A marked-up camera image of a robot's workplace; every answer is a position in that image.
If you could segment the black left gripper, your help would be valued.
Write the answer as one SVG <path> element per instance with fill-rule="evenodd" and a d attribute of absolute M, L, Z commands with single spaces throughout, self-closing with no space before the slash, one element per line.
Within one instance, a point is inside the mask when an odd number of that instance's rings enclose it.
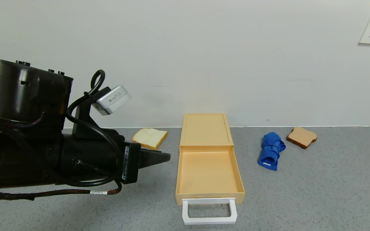
<path fill-rule="evenodd" d="M 95 167 L 98 176 L 115 179 L 122 184 L 137 182 L 138 170 L 170 161 L 171 154 L 141 148 L 136 142 L 126 141 L 122 135 L 110 135 L 119 147 L 119 153 L 103 139 L 89 140 L 84 149 L 84 161 Z"/>

